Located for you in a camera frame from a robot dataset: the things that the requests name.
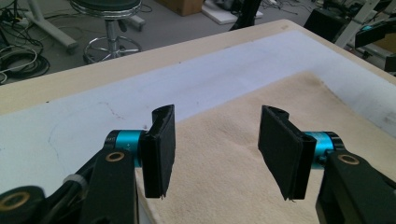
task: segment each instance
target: blue ring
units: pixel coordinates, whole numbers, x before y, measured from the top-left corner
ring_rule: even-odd
[[[141,130],[123,130],[119,132],[116,139],[116,148],[131,151],[134,157],[134,167],[141,167],[139,149],[139,138]]]
[[[312,160],[312,169],[323,169],[323,164],[326,162],[327,155],[334,151],[332,139],[324,132],[304,132],[317,139],[315,146],[314,159]]]

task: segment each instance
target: black stool seat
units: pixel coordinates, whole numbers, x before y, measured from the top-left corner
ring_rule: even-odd
[[[138,7],[140,0],[73,0],[82,7],[98,11],[124,11]]]

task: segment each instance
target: floor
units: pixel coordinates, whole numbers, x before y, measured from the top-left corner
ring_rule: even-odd
[[[278,5],[282,7],[271,7],[269,4],[264,4],[265,1],[269,3],[269,0],[262,1],[259,11],[263,16],[256,20],[256,24],[288,19],[303,26],[312,9],[316,7],[310,0],[279,0]],[[29,29],[29,35],[33,39],[40,40],[43,44],[42,56],[50,63],[46,75],[86,65],[82,57],[83,48],[90,40],[105,34],[104,21],[77,14],[70,7],[68,0],[37,0],[37,2],[48,21],[79,43],[76,50],[67,52],[64,46],[47,36],[39,28],[33,26]],[[20,1],[19,4],[21,8],[29,8],[26,1]],[[203,13],[181,17],[154,0],[143,0],[143,6],[138,16],[146,22],[143,29],[139,31],[134,27],[129,27],[123,35],[138,42],[143,50],[228,32],[232,26],[231,23],[218,25]],[[21,43],[20,39],[12,36],[7,40],[10,44]],[[20,78],[9,77],[4,84],[18,80]]]

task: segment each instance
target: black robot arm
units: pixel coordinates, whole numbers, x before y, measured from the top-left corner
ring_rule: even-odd
[[[284,199],[303,199],[310,169],[324,168],[320,223],[396,223],[396,184],[329,132],[301,132],[289,113],[262,107],[259,150]]]
[[[138,223],[134,168],[142,167],[148,198],[166,195],[175,159],[175,108],[152,112],[143,130],[112,131],[104,147],[48,198],[35,186],[0,195],[0,223]]]

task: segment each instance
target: tan fabric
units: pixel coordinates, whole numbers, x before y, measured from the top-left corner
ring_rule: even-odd
[[[396,140],[354,114],[314,75],[300,74],[177,124],[166,198],[140,197],[156,223],[318,223],[323,172],[311,172],[304,201],[283,200],[257,149],[262,105],[290,112],[302,131],[338,133],[349,151],[396,178]]]

